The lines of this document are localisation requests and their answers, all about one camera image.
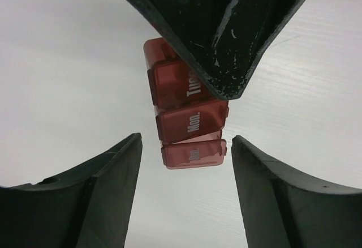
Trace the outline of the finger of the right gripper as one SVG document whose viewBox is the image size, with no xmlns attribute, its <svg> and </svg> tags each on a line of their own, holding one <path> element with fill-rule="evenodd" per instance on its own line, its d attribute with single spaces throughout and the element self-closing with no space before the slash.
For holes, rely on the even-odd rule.
<svg viewBox="0 0 362 248">
<path fill-rule="evenodd" d="M 213 96 L 238 99 L 266 49 L 305 0 L 126 0 Z"/>
</svg>

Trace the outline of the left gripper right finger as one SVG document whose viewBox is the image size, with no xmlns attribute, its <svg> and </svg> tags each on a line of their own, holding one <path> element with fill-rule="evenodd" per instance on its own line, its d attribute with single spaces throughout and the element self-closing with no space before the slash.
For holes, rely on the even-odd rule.
<svg viewBox="0 0 362 248">
<path fill-rule="evenodd" d="M 361 190 L 316 178 L 242 136 L 232 164 L 249 247 L 360 247 Z"/>
</svg>

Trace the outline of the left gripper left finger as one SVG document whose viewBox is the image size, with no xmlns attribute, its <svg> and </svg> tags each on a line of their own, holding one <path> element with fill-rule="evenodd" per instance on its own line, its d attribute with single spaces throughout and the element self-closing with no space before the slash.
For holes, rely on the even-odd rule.
<svg viewBox="0 0 362 248">
<path fill-rule="evenodd" d="M 37 184 L 1 188 L 1 246 L 123 247 L 142 149 L 133 133 Z"/>
</svg>

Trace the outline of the red weekly pill organizer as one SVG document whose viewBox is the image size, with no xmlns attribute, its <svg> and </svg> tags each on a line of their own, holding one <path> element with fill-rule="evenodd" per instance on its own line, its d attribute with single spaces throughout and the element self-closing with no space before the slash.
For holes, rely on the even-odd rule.
<svg viewBox="0 0 362 248">
<path fill-rule="evenodd" d="M 163 164 L 168 169 L 221 165 L 228 101 L 213 97 L 163 39 L 143 46 Z"/>
</svg>

